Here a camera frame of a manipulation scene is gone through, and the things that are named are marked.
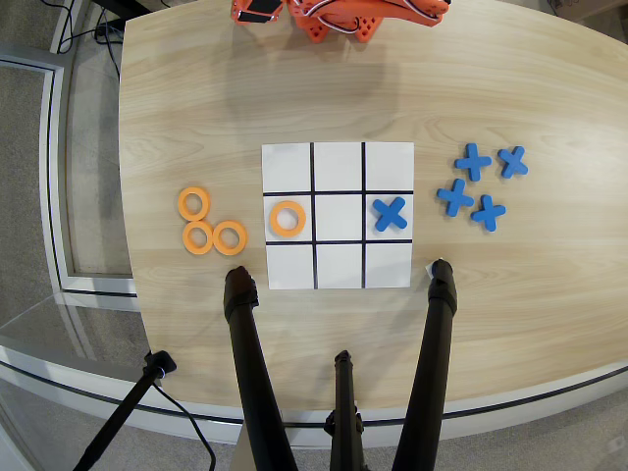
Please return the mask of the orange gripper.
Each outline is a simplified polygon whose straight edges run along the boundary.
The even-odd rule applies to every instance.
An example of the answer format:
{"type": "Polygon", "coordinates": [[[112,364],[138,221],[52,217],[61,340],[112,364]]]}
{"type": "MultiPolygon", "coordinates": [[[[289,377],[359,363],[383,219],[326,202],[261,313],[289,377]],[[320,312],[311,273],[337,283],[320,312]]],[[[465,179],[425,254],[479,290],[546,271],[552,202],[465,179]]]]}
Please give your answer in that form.
{"type": "Polygon", "coordinates": [[[274,22],[283,8],[282,0],[235,0],[232,19],[238,24],[274,22]]]}

